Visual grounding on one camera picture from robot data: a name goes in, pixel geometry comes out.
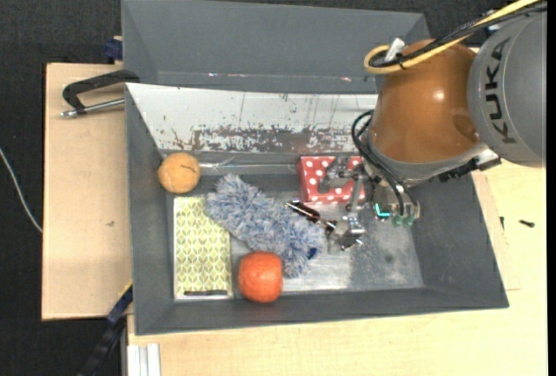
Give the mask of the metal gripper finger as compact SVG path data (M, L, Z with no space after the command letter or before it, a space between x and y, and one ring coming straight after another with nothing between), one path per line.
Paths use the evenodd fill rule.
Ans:
M347 251L361 244L364 228L356 212L349 212L339 220L327 222L327 245L329 253Z
M343 188L350 181L364 183L368 181L369 175L363 165L358 163L353 169L348 168L350 159L348 157L335 157L332 163L325 169L324 176L320 179L320 192L327 193L331 189Z

